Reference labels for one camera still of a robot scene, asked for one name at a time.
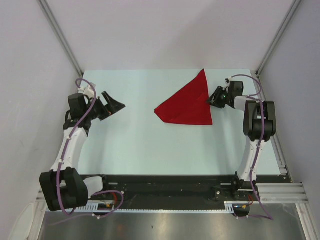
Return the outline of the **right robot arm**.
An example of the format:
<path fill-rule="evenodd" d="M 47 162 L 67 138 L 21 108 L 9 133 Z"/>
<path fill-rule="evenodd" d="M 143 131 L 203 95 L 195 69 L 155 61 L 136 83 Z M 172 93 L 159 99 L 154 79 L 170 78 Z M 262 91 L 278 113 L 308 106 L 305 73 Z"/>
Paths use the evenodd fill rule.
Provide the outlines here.
<path fill-rule="evenodd" d="M 244 95 L 244 83 L 225 80 L 226 86 L 218 86 L 206 101 L 209 105 L 223 109 L 226 105 L 244 112 L 243 133 L 246 145 L 241 164 L 235 172 L 230 194 L 242 201 L 249 191 L 256 191 L 257 168 L 266 143 L 277 131 L 276 107 L 273 101 L 263 101 Z"/>

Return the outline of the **red cloth napkin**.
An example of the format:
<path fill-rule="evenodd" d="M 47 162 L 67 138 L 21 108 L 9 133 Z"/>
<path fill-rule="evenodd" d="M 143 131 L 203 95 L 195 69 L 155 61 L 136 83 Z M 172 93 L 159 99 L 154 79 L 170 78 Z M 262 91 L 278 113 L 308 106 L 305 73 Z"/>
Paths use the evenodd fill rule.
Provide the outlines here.
<path fill-rule="evenodd" d="M 168 124 L 211 126 L 213 125 L 205 70 L 160 104 L 154 113 Z"/>

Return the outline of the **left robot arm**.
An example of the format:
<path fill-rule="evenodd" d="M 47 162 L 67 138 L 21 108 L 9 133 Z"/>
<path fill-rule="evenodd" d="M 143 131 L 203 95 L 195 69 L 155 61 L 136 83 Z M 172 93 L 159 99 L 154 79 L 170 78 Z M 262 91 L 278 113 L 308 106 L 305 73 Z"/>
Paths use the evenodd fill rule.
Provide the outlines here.
<path fill-rule="evenodd" d="M 125 104 L 102 92 L 107 104 L 92 93 L 75 93 L 68 96 L 69 110 L 63 125 L 63 142 L 57 159 L 49 171 L 41 173 L 40 186 L 50 211 L 75 209 L 87 205 L 95 195 L 100 200 L 110 196 L 111 188 L 103 183 L 101 176 L 83 179 L 77 171 L 80 155 L 92 121 L 100 121 L 125 108 Z"/>

